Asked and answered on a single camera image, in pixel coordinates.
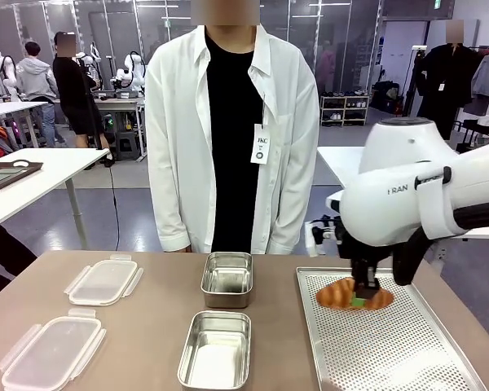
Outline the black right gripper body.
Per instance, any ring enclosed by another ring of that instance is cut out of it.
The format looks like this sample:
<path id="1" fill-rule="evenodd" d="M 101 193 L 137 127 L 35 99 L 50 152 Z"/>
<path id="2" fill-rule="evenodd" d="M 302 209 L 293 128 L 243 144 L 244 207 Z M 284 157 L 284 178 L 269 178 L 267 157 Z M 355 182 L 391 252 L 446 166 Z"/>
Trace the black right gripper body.
<path id="1" fill-rule="evenodd" d="M 375 247 L 359 242 L 342 222 L 336 222 L 336 242 L 339 256 L 350 260 L 355 281 L 374 281 L 378 262 L 392 253 L 391 246 Z"/>

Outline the clear plastic clip lid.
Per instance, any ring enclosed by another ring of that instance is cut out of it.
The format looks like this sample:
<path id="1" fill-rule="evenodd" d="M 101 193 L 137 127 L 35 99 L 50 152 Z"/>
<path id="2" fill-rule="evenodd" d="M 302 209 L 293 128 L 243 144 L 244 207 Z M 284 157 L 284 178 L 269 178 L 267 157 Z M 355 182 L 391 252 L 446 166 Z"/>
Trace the clear plastic clip lid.
<path id="1" fill-rule="evenodd" d="M 94 357 L 106 329 L 92 309 L 33 325 L 0 361 L 4 391 L 61 391 Z"/>
<path id="2" fill-rule="evenodd" d="M 73 305 L 109 306 L 128 297 L 143 276 L 143 267 L 130 255 L 113 254 L 86 266 L 64 289 Z"/>

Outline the person's left forearm white sleeve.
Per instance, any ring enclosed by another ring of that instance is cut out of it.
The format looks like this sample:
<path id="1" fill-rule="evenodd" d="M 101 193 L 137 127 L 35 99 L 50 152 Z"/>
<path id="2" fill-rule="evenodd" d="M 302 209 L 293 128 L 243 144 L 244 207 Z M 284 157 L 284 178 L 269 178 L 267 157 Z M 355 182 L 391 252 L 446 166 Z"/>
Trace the person's left forearm white sleeve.
<path id="1" fill-rule="evenodd" d="M 278 216 L 268 243 L 269 254 L 290 254 L 300 238 L 315 172 L 315 160 L 291 162 L 280 191 Z"/>

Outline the person's right forearm white sleeve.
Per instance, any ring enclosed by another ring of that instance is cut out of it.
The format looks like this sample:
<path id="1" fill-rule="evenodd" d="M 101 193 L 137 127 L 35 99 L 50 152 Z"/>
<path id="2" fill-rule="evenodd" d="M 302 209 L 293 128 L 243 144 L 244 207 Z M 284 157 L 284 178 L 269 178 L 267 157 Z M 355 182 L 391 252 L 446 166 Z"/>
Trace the person's right forearm white sleeve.
<path id="1" fill-rule="evenodd" d="M 161 247 L 168 253 L 190 253 L 191 241 L 183 223 L 170 164 L 152 171 L 152 201 Z"/>

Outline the stainless steel container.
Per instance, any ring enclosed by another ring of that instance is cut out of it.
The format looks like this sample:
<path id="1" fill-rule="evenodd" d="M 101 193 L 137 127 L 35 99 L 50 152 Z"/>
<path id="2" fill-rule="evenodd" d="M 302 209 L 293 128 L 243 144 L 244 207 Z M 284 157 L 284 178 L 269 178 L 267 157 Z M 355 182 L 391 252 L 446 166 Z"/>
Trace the stainless steel container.
<path id="1" fill-rule="evenodd" d="M 205 305 L 212 309 L 243 309 L 253 290 L 253 258 L 249 253 L 208 255 L 200 282 Z"/>
<path id="2" fill-rule="evenodd" d="M 204 310 L 191 321 L 178 365 L 183 391 L 244 391 L 252 323 L 240 312 Z"/>

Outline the perforated metal baking tray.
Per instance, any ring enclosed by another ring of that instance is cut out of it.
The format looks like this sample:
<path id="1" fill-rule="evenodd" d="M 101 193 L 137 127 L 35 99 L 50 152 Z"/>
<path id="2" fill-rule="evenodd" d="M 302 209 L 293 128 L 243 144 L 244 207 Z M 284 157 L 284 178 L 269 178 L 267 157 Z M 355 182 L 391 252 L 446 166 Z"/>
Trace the perforated metal baking tray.
<path id="1" fill-rule="evenodd" d="M 382 310 L 332 310 L 316 293 L 350 276 L 344 267 L 296 271 L 319 391 L 487 391 L 464 352 L 415 285 L 400 287 L 388 268 Z"/>

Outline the wooden shoe rack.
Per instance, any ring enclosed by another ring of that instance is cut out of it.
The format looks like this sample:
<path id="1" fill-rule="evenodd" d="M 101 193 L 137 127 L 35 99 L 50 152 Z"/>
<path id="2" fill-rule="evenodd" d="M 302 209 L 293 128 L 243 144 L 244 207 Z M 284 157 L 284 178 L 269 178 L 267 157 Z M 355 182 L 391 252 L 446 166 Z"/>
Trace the wooden shoe rack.
<path id="1" fill-rule="evenodd" d="M 368 116 L 369 96 L 330 94 L 320 97 L 322 126 L 364 125 Z"/>

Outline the white name tag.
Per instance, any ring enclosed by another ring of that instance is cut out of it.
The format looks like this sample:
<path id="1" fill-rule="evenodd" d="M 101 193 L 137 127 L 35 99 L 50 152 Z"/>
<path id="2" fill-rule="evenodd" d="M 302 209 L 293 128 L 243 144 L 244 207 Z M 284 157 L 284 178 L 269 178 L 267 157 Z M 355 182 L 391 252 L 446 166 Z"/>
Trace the white name tag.
<path id="1" fill-rule="evenodd" d="M 250 162 L 258 165 L 265 165 L 268 161 L 270 143 L 270 131 L 264 125 L 255 124 Z"/>

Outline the black bag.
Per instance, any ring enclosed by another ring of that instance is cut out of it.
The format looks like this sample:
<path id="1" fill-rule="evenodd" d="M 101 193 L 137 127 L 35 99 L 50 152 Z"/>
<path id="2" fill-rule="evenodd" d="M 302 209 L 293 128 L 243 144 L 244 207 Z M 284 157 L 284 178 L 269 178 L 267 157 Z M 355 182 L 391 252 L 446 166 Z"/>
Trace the black bag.
<path id="1" fill-rule="evenodd" d="M 370 106 L 377 110 L 395 114 L 401 96 L 399 94 L 399 83 L 393 81 L 378 81 L 372 87 L 372 98 Z"/>

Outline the black light stand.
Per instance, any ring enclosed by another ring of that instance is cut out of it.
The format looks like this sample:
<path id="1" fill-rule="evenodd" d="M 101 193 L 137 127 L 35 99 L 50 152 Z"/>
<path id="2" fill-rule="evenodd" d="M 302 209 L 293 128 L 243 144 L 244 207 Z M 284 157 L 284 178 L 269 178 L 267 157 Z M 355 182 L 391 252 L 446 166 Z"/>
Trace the black light stand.
<path id="1" fill-rule="evenodd" d="M 412 115 L 412 106 L 416 94 L 416 79 L 419 73 L 419 65 L 425 57 L 427 46 L 426 45 L 414 45 L 412 47 L 412 60 L 413 69 L 411 73 L 410 82 L 408 84 L 408 90 L 406 93 L 406 99 L 404 102 L 403 114 L 406 116 Z"/>

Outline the pink hanging jacket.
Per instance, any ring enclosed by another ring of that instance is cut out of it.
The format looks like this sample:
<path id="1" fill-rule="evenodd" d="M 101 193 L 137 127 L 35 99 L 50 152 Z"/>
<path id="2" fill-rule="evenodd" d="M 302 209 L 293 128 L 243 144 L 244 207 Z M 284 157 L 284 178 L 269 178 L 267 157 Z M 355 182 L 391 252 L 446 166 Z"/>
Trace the pink hanging jacket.
<path id="1" fill-rule="evenodd" d="M 335 53 L 329 40 L 323 44 L 323 50 L 316 65 L 316 82 L 319 95 L 322 95 L 327 88 L 328 80 L 333 80 L 335 73 Z"/>

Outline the person in white coat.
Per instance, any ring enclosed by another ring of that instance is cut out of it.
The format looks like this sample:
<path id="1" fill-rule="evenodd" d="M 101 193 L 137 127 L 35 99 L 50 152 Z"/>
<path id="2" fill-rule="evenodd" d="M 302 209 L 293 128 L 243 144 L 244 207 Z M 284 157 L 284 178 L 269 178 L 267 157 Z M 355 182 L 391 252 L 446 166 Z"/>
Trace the person in white coat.
<path id="1" fill-rule="evenodd" d="M 302 52 L 260 23 L 260 0 L 191 0 L 194 29 L 146 74 L 148 175 L 170 164 L 192 252 L 269 254 L 289 164 L 315 160 L 319 97 Z M 254 125 L 271 136 L 250 162 Z"/>

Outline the grey plastic stool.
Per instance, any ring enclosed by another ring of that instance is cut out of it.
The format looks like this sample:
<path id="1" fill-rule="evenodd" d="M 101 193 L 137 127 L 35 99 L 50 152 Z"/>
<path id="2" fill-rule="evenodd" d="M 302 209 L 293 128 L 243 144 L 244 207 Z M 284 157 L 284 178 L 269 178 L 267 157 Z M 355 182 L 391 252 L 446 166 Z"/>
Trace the grey plastic stool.
<path id="1" fill-rule="evenodd" d="M 141 156 L 138 135 L 133 131 L 118 131 L 115 135 L 118 160 L 137 160 Z"/>

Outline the white table with tray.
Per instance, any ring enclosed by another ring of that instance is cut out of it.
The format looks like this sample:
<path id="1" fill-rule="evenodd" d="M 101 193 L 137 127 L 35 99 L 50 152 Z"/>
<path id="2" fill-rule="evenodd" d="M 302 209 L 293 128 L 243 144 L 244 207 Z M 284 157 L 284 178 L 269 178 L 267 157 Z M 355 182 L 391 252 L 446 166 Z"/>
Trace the white table with tray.
<path id="1" fill-rule="evenodd" d="M 0 190 L 0 224 L 30 206 L 45 194 L 64 184 L 72 206 L 81 248 L 87 250 L 86 230 L 82 221 L 73 177 L 87 166 L 108 154 L 106 149 L 92 148 L 25 148 L 0 158 L 0 163 L 17 160 L 39 162 L 42 167 L 35 174 Z"/>

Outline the person in black shirt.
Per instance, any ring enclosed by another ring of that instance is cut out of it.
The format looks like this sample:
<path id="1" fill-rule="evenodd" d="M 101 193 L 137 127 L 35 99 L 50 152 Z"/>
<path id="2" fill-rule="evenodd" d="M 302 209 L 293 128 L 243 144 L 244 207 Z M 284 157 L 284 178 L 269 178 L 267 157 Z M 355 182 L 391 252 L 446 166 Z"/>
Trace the person in black shirt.
<path id="1" fill-rule="evenodd" d="M 93 134 L 90 132 L 91 119 L 81 67 L 74 59 L 77 53 L 75 35 L 57 32 L 54 43 L 56 55 L 52 68 L 59 91 L 59 104 L 76 135 L 76 146 L 88 148 L 89 137 L 93 137 Z"/>

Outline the black trousers leg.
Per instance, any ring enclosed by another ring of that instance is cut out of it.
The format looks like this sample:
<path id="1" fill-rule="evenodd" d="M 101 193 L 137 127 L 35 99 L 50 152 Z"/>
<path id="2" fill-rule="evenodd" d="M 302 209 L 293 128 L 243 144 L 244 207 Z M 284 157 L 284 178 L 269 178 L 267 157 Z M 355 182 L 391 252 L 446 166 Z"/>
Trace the black trousers leg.
<path id="1" fill-rule="evenodd" d="M 29 267 L 37 256 L 0 225 L 0 265 L 6 272 L 18 276 Z M 11 282 L 0 275 L 0 292 Z"/>

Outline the brown serving tray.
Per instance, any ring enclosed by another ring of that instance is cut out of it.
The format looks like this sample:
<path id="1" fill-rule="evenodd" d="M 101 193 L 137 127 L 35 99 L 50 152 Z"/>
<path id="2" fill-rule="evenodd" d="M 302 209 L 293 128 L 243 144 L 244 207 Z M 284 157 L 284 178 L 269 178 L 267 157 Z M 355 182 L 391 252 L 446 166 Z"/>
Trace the brown serving tray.
<path id="1" fill-rule="evenodd" d="M 42 162 L 32 162 L 28 160 L 0 162 L 0 190 L 36 173 L 42 166 Z"/>

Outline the man in grey hoodie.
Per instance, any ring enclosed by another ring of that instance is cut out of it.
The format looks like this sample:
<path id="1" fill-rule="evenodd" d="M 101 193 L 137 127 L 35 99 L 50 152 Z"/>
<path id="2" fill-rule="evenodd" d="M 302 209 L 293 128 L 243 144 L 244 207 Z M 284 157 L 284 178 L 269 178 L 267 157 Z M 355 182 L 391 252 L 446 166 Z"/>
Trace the man in grey hoodie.
<path id="1" fill-rule="evenodd" d="M 43 102 L 37 107 L 42 118 L 42 135 L 46 146 L 55 148 L 58 136 L 55 128 L 54 101 L 58 88 L 51 66 L 38 58 L 41 47 L 36 42 L 24 44 L 26 57 L 16 65 L 17 88 L 29 102 Z"/>

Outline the background white workbench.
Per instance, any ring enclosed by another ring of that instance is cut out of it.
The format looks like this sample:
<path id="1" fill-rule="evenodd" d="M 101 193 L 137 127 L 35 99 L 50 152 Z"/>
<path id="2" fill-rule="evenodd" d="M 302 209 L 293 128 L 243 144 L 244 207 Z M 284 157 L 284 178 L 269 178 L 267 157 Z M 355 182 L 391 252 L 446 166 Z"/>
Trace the background white workbench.
<path id="1" fill-rule="evenodd" d="M 31 114 L 31 110 L 45 105 L 47 105 L 47 102 L 15 101 L 15 102 L 0 103 L 0 121 L 4 122 L 8 116 L 11 116 L 13 118 L 13 120 L 19 127 L 22 147 L 31 146 L 34 148 L 39 148 L 37 135 L 35 134 L 35 130 L 33 127 L 33 118 Z M 24 122 L 28 127 L 29 134 L 30 134 L 30 142 L 28 142 L 25 137 L 25 131 L 21 126 L 20 118 L 24 119 Z"/>

